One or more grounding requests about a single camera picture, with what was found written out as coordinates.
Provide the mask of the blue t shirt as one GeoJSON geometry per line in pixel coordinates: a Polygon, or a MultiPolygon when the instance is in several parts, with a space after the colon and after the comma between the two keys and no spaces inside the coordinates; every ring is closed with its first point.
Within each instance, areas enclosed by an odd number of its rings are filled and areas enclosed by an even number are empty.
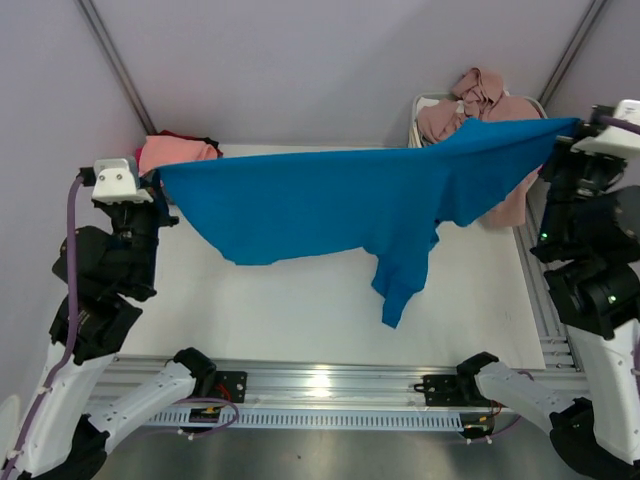
{"type": "Polygon", "coordinates": [[[438,226],[485,215],[576,126],[572,117],[471,119],[429,147],[223,158],[163,166],[160,177],[194,229],[235,264],[374,255],[382,320],[396,327],[425,286],[438,226]]]}

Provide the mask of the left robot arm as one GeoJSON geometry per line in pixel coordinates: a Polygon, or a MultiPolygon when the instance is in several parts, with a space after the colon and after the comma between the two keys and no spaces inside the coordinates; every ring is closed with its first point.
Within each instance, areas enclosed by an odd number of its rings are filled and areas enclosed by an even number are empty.
{"type": "Polygon", "coordinates": [[[49,330],[41,383],[1,467],[4,479],[90,479],[107,456],[164,408],[203,401],[217,367],[195,348],[180,350],[152,379],[101,409],[87,403],[134,323],[138,303],[155,296],[159,231],[177,225],[160,186],[144,181],[132,198],[94,199],[111,229],[77,227],[76,179],[67,203],[67,234],[52,267],[68,293],[49,330]]]}

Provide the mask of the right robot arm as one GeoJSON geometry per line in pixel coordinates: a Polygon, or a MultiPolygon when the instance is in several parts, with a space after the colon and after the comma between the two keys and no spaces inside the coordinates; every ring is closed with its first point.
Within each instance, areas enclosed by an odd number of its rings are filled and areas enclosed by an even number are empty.
{"type": "Polygon", "coordinates": [[[456,370],[467,404],[504,405],[536,425],[574,471],[639,475],[639,189],[620,187],[639,127],[596,110],[559,139],[542,171],[549,185],[533,255],[578,355],[589,396],[570,398],[482,352],[456,370]]]}

